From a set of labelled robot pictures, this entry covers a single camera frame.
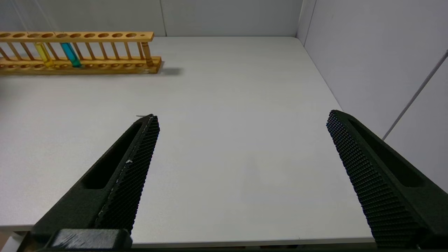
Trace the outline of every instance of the white table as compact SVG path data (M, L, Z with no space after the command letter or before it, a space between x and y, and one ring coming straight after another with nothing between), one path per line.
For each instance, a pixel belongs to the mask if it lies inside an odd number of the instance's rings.
M0 78L0 230L29 230L138 118L161 132L136 247L371 242L295 38L156 38L158 75Z

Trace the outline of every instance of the wooden test tube rack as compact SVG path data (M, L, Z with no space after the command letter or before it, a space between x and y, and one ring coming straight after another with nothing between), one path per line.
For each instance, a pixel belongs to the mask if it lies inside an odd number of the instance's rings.
M0 42L10 47L13 55L7 55L0 47L0 75L60 75L60 74L156 74L162 59L151 56L148 43L153 32L1 32ZM20 43L28 57L19 55L14 42ZM54 65L46 67L40 57L33 56L28 49L30 43L44 43ZM70 60L57 55L50 43L71 43L82 67L72 67ZM78 44L85 43L89 55L82 55ZM95 55L90 43L99 43L102 55ZM110 43L114 54L104 50ZM124 43L126 56L120 56L116 43ZM136 43L139 55L133 56L128 43Z

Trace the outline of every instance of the rack top bar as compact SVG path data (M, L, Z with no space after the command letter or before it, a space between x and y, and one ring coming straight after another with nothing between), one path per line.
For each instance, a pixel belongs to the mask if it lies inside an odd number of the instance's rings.
M24 32L0 31L0 42L150 42L154 32L98 31L98 32Z

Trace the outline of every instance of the yellow test tube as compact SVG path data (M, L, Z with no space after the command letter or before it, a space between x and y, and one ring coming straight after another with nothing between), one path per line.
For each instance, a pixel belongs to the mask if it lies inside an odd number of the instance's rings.
M55 63L53 63L53 59L51 59L50 55L48 54L45 45L43 43L34 43L34 46L36 47L36 50L39 53L40 58L43 61L43 64L46 67L54 66Z

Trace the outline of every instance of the blue test tube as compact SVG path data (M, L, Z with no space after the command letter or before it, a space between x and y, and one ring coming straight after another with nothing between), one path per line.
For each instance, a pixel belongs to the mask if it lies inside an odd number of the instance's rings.
M61 43L62 50L64 50L65 55L67 58L72 62L73 67L81 67L81 62L78 59L78 56L76 55L75 51L73 50L73 47L70 43Z

